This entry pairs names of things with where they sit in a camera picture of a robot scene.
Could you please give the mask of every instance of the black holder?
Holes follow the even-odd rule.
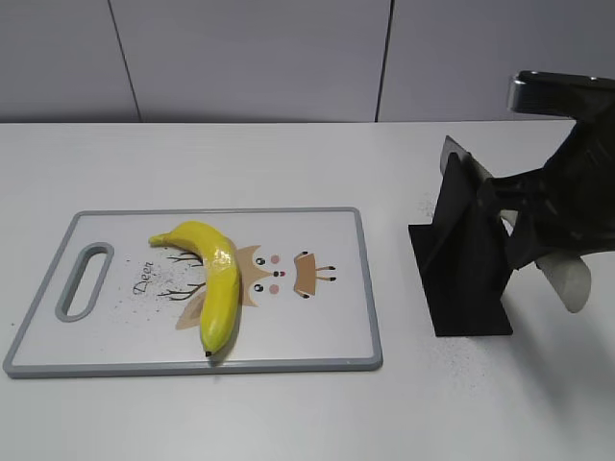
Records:
[[[479,207],[480,179],[458,154],[443,153],[448,162],[433,222],[408,226],[435,335],[512,334],[500,301],[512,272],[508,235]]]
[[[436,336],[511,334],[500,299],[513,269],[615,251],[615,81],[523,71],[509,102],[577,124],[542,168],[508,178],[447,137],[433,222],[408,226]],[[511,235],[503,210],[514,211]]]

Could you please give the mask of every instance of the yellow banana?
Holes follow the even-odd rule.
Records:
[[[218,230],[187,221],[169,233],[149,239],[152,246],[171,245],[199,255],[208,269],[208,290],[201,311],[201,340],[205,355],[222,349],[233,332],[241,280],[234,249]]]

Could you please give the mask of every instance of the deer cartoon print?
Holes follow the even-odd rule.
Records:
[[[309,299],[316,296],[317,281],[335,281],[336,277],[331,275],[335,271],[334,266],[317,267],[316,256],[314,253],[302,251],[294,258],[283,258],[277,254],[266,254],[261,250],[260,245],[236,248],[235,256],[241,272],[241,296],[240,302],[243,306],[257,307],[263,300],[261,294],[275,296],[281,290],[292,290],[299,297]],[[168,257],[174,263],[180,261],[190,261],[191,267],[200,267],[202,261],[197,255],[183,252],[177,256]],[[285,264],[291,264],[294,280],[289,276],[288,268]],[[166,297],[170,301],[184,301],[190,299],[184,312],[180,316],[176,329],[186,329],[198,327],[203,302],[207,295],[207,282],[190,284],[186,290],[173,291],[166,290],[159,296]]]

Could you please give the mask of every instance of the cutting board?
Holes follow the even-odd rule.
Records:
[[[209,358],[199,334],[205,267],[147,243],[188,220],[230,238],[242,276],[234,338]],[[84,211],[4,369],[11,377],[138,376],[367,371],[381,362],[356,209]]]

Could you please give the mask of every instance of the table surface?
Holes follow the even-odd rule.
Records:
[[[565,121],[1,125],[0,352],[83,209],[356,206],[384,364],[375,372],[11,380],[0,459],[612,459],[615,255],[565,311],[534,267],[515,333],[435,338],[408,223],[428,223],[450,134],[496,176],[544,163]]]

